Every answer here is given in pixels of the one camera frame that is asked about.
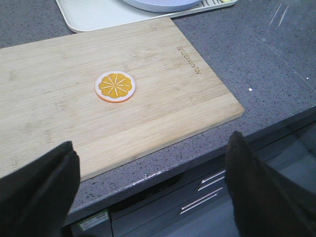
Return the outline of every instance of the sticker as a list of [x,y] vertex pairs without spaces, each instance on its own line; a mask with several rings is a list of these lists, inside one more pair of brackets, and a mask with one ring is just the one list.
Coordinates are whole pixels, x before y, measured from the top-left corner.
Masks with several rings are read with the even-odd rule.
[[108,211],[105,210],[79,222],[78,225],[83,231],[86,231],[96,225],[99,225],[102,222],[107,221],[108,219],[109,219]]

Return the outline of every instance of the drawer handle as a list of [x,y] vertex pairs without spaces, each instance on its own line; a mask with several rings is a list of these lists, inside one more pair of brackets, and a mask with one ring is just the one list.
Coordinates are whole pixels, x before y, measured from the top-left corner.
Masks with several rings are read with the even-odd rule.
[[182,207],[181,210],[180,210],[180,215],[182,215],[183,213],[186,213],[187,211],[189,211],[189,210],[199,206],[200,204],[210,200],[211,198],[216,197],[219,194],[219,191],[222,190],[222,189],[223,189],[223,187],[220,187],[220,188],[212,191],[211,193],[209,193],[209,194],[207,194],[207,195],[205,195],[205,196],[203,196],[203,197],[191,202],[190,204]]
[[197,188],[197,191],[201,191],[202,189],[205,189],[209,186],[211,186],[212,184],[215,184],[216,182],[222,180],[225,178],[225,176],[221,176],[219,177],[220,175],[224,174],[226,172],[226,170],[222,170],[214,175],[212,175],[211,177],[208,177],[204,180],[201,181],[200,185],[198,186]]

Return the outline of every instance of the label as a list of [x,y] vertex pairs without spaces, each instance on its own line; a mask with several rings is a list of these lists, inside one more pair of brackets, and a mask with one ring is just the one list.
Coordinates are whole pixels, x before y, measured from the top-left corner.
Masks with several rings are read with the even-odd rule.
[[201,74],[202,72],[200,71],[199,67],[196,66],[196,64],[193,62],[193,60],[190,58],[190,55],[183,49],[182,46],[178,46],[177,50],[181,53],[181,55],[187,60],[187,62],[190,64],[190,66],[194,69],[195,73]]
[[109,219],[108,211],[105,210],[79,222],[78,225],[83,231],[86,231],[102,222],[107,221],[108,219]]

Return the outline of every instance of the kitchen counter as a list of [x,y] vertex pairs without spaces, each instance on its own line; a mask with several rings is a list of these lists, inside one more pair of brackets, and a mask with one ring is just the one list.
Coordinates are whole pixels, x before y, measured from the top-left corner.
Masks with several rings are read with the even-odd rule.
[[[174,22],[245,113],[82,182],[66,224],[224,153],[234,130],[250,141],[316,107],[313,0],[239,0]],[[0,28],[1,48],[73,34],[54,0],[2,0]]]

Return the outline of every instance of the drawer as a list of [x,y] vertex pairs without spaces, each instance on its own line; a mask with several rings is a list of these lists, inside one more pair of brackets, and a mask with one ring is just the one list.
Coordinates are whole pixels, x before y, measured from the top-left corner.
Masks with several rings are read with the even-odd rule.
[[222,198],[228,194],[228,189],[225,184],[214,187],[212,190],[202,195],[199,198],[189,200],[175,207],[174,209],[164,213],[163,215],[151,220],[142,226],[122,235],[122,237],[150,237],[165,227],[179,221],[194,211],[201,208],[208,208],[208,205],[213,201]]
[[214,187],[224,186],[224,176],[224,170],[217,170],[114,220],[112,222],[114,237],[120,237],[191,199],[197,200],[197,203],[190,206],[184,205],[184,209],[179,215],[183,215],[194,209],[196,205],[214,198],[218,195],[217,191],[223,188],[210,196],[207,195],[210,194],[210,191],[214,191]]
[[136,209],[152,203],[157,199],[190,184],[191,182],[195,182],[195,184],[193,184],[193,186],[187,191],[187,193],[192,192],[200,185],[200,181],[202,179],[208,177],[208,174],[211,175],[216,172],[216,170],[223,168],[225,165],[224,155],[213,159],[208,156],[205,156],[205,158],[210,160],[108,207],[111,213],[111,220],[117,220]]

